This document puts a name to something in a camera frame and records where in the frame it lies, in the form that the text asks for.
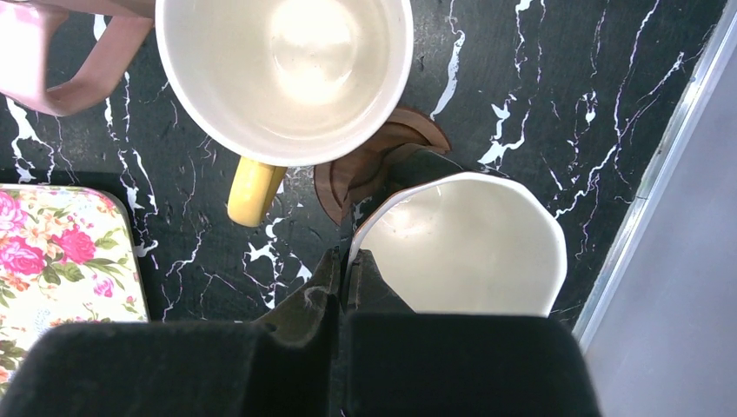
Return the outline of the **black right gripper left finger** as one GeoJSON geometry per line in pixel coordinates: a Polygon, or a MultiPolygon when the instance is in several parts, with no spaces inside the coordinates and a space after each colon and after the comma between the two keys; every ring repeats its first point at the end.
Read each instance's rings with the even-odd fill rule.
{"type": "Polygon", "coordinates": [[[255,321],[72,323],[30,350],[4,416],[326,416],[340,258],[255,321]]]}

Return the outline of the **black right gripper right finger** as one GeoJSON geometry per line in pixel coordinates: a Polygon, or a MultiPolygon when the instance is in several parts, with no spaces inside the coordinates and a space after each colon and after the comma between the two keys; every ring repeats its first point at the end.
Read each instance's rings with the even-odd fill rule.
{"type": "Polygon", "coordinates": [[[349,263],[347,416],[597,416],[581,350],[558,321],[418,314],[374,256],[349,263]]]}

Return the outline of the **black mug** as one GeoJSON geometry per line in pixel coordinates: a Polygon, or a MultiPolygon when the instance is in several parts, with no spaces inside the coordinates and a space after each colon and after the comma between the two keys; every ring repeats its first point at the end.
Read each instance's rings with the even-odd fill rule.
{"type": "Polygon", "coordinates": [[[416,313],[548,316],[566,279],[559,222],[523,184],[402,145],[349,195],[348,258],[374,256],[416,313]]]}

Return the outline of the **dark walnut wooden coaster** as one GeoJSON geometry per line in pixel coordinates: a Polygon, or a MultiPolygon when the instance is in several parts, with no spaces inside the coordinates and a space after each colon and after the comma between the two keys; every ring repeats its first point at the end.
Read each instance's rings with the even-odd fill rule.
{"type": "Polygon", "coordinates": [[[441,154],[452,149],[440,126],[422,112],[409,107],[393,110],[388,120],[358,149],[332,162],[314,166],[318,201],[336,224],[347,213],[349,195],[378,183],[382,160],[405,144],[426,146],[441,154]]]}

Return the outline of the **floral rectangular tray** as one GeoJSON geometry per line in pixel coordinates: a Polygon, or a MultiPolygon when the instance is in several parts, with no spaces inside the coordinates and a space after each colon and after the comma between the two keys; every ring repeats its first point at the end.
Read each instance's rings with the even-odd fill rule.
{"type": "Polygon", "coordinates": [[[33,345],[73,322],[147,321],[131,226],[113,195],[1,186],[1,390],[33,345]]]}

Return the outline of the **yellow mug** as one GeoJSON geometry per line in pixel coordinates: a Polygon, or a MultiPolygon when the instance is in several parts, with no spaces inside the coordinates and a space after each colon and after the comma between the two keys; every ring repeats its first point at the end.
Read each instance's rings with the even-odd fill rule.
{"type": "Polygon", "coordinates": [[[289,167],[332,162],[389,118],[408,81],[408,1],[159,1],[165,74],[191,119],[238,154],[227,213],[259,225],[289,167]]]}

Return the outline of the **pink mug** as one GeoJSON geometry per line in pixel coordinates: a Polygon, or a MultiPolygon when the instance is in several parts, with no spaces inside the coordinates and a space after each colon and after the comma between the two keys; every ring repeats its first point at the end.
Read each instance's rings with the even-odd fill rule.
{"type": "Polygon", "coordinates": [[[3,1],[1,93],[50,116],[109,97],[154,26],[152,1],[3,1]]]}

